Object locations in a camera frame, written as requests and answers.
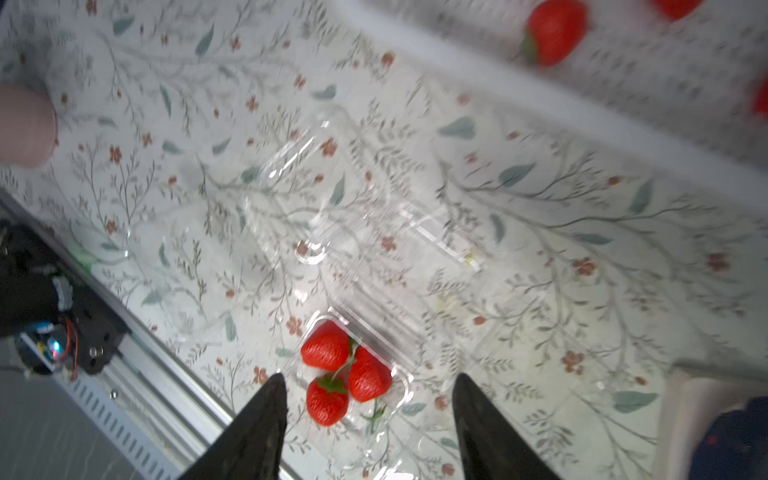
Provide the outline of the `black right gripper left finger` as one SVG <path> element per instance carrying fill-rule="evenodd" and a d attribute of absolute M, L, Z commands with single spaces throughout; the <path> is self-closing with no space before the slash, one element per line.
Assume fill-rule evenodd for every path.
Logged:
<path fill-rule="evenodd" d="M 183 479 L 277 479 L 287 428 L 287 390 L 271 376 Z"/>

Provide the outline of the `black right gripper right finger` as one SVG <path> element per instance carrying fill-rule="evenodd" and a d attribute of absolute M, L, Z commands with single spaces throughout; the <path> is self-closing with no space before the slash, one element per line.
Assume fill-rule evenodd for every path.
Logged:
<path fill-rule="evenodd" d="M 556 479 L 472 378 L 461 373 L 452 393 L 462 467 L 467 479 Z"/>

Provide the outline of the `clear plastic clamshell container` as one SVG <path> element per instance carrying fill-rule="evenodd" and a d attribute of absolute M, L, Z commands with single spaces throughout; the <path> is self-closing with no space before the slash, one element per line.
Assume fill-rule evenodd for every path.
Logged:
<path fill-rule="evenodd" d="M 450 390 L 471 336 L 449 300 L 366 289 L 315 312 L 281 372 L 298 479 L 457 479 Z"/>

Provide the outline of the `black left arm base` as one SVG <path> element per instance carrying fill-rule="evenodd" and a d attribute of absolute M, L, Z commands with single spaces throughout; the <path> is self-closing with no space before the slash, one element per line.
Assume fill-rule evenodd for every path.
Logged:
<path fill-rule="evenodd" d="M 129 329 L 30 227 L 1 221 L 1 336 L 28 347 L 33 368 L 100 373 Z"/>

